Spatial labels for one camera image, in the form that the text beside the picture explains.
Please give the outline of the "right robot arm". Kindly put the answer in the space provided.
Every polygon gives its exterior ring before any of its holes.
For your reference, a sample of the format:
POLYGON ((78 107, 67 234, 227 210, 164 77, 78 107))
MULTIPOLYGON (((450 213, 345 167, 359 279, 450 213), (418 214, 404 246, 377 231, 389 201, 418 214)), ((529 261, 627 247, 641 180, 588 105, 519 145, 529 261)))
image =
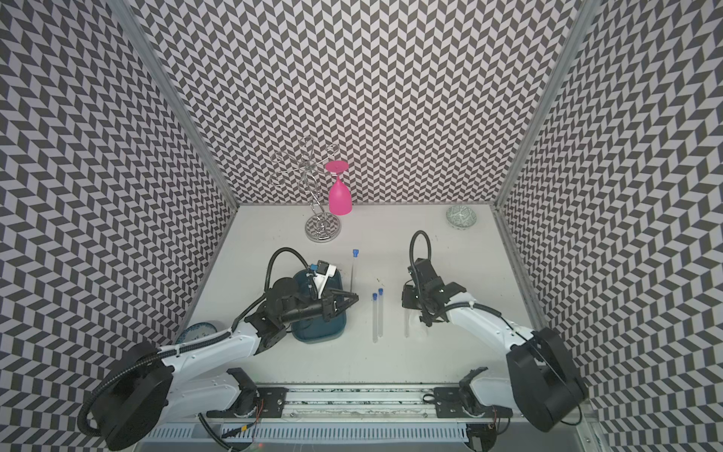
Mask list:
POLYGON ((427 327, 449 323, 474 335, 505 359, 506 378, 486 378, 480 366, 458 383, 450 400, 472 417, 518 412, 539 431, 563 423, 581 411, 589 389, 559 334, 551 328, 535 331, 518 325, 478 301, 456 282, 446 284, 429 258, 417 258, 408 271, 402 305, 418 310, 427 327))

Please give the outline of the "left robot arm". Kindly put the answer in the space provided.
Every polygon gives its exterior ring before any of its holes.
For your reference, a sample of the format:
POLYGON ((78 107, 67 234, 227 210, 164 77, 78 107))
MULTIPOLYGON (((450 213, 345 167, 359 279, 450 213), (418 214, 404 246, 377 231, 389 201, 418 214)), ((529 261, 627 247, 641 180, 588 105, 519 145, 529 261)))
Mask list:
POLYGON ((163 348, 133 346, 84 398, 78 429, 120 451, 164 421, 231 409, 243 392, 255 389, 233 362, 277 345, 289 324, 330 321, 359 299, 323 282, 307 286, 302 290, 295 279, 281 278, 220 333, 163 348))

